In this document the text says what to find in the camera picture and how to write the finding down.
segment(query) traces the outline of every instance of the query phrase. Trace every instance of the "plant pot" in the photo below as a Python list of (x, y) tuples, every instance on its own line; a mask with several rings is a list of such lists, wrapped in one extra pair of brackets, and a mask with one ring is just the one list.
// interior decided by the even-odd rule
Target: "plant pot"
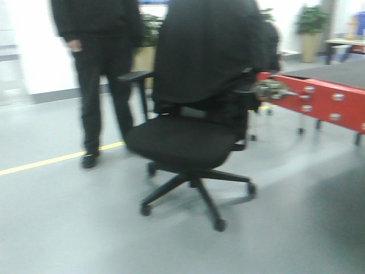
[(314, 63), (318, 52), (319, 42), (321, 41), (322, 33), (314, 35), (303, 34), (302, 38), (302, 57), (304, 63)]
[[(134, 57), (133, 71), (147, 70), (152, 71), (155, 64), (156, 47), (140, 47)], [(153, 79), (146, 80), (146, 88), (152, 88)]]

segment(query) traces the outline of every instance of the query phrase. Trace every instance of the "hand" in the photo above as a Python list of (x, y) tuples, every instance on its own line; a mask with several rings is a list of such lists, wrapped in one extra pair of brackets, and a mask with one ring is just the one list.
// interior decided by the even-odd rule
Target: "hand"
[(67, 42), (67, 46), (71, 49), (73, 53), (79, 53), (80, 51), (82, 51), (81, 41), (78, 39)]

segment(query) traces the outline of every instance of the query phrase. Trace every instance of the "table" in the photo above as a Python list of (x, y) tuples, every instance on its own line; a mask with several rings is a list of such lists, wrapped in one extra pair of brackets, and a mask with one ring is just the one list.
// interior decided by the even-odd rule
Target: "table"
[(355, 51), (354, 48), (356, 46), (365, 46), (364, 40), (346, 40), (342, 38), (335, 38), (335, 39), (329, 39), (325, 41), (327, 43), (327, 58), (326, 58), (326, 65), (329, 65), (331, 63), (332, 55), (333, 55), (333, 47), (334, 46), (343, 46), (343, 45), (349, 45), (349, 47), (346, 50), (346, 53), (341, 58), (341, 62), (345, 61), (350, 53), (356, 53), (356, 54), (365, 54), (362, 51)]
[(292, 95), (266, 102), (300, 112), (356, 132), (355, 144), (365, 134), (365, 59), (283, 72), (258, 74), (257, 80), (283, 83)]

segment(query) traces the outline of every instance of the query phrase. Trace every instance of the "black pants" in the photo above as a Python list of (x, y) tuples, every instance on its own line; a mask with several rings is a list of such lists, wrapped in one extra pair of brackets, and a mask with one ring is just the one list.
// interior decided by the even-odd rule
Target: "black pants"
[(130, 84), (117, 80), (121, 74), (130, 72), (132, 45), (126, 37), (82, 35), (80, 40), (83, 50), (74, 53), (74, 57), (82, 96), (84, 146), (88, 153), (93, 154), (98, 151), (102, 128), (99, 100), (101, 75), (105, 75), (108, 79), (122, 136), (125, 136), (133, 126), (128, 104), (131, 94)]

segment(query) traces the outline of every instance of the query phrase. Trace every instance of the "black sweater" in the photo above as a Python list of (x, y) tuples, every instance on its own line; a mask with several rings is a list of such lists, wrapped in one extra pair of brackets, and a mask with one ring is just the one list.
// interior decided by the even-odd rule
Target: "black sweater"
[(51, 0), (59, 35), (66, 41), (80, 34), (125, 35), (138, 46), (142, 21), (137, 0)]

